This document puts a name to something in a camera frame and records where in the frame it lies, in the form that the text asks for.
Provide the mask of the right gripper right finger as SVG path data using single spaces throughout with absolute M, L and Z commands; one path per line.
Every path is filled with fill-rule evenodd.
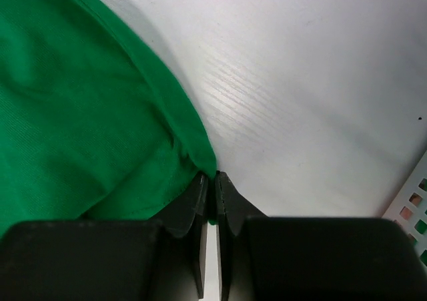
M 214 181 L 221 300 L 425 300 L 407 235 L 382 218 L 269 217 Z

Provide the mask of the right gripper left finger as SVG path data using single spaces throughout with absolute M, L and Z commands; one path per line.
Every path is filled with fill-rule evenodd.
M 148 220 L 38 221 L 1 239 L 2 300 L 200 300 L 208 178 Z

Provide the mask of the green t shirt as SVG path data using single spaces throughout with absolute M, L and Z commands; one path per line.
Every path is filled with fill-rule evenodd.
M 1 231 L 147 219 L 216 173 L 197 111 L 100 0 L 1 0 Z

